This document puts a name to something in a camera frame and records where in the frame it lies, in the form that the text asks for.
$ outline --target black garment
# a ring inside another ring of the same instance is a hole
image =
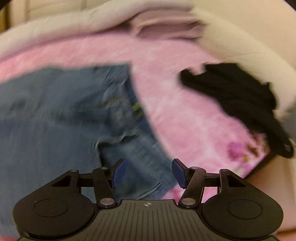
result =
[[[182,70],[180,80],[185,86],[216,98],[227,114],[239,118],[247,128],[266,133],[270,149],[291,158],[293,146],[273,115],[276,99],[269,83],[261,84],[236,64],[206,64],[205,69],[199,75]]]

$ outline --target pink fabric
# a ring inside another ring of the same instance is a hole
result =
[[[194,14],[180,10],[149,10],[135,16],[131,21],[133,36],[141,38],[198,38],[204,25]]]
[[[219,104],[202,93],[183,87],[178,73],[191,68],[203,71],[202,63],[219,60],[188,40],[132,38],[120,30],[47,43],[0,62],[0,82],[47,66],[79,68],[131,63],[135,91],[151,127],[170,158],[208,172],[222,168],[246,176],[264,157],[249,155],[249,162],[232,161],[231,142],[256,147],[245,126],[224,113]],[[207,188],[204,200],[215,194]],[[179,200],[176,186],[164,198]]]

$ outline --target blue jeans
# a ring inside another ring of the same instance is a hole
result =
[[[0,236],[17,235],[18,200],[69,169],[91,172],[125,159],[118,201],[160,199],[176,184],[128,65],[42,69],[1,84],[0,135]]]

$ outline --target beige couch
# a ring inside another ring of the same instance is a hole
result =
[[[82,10],[106,0],[13,0],[12,26],[55,13]],[[270,81],[282,119],[296,100],[296,11],[284,0],[193,0],[193,13],[208,24],[199,44],[224,61],[238,62]],[[277,157],[250,182],[279,202],[281,230],[296,229],[295,163]]]

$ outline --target pink surface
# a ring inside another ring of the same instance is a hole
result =
[[[191,68],[200,73],[202,63],[219,62],[188,40],[137,39],[113,30],[51,42],[1,61],[0,82],[48,66],[77,68],[127,62],[131,63],[137,96],[169,157],[207,172],[227,168],[243,177],[263,158],[262,151],[256,158],[244,150],[248,162],[241,156],[231,159],[230,143],[257,146],[248,130],[225,114],[214,99],[179,83],[181,70]],[[178,201],[182,192],[176,186],[164,198]],[[215,188],[207,188],[204,200],[214,194]]]

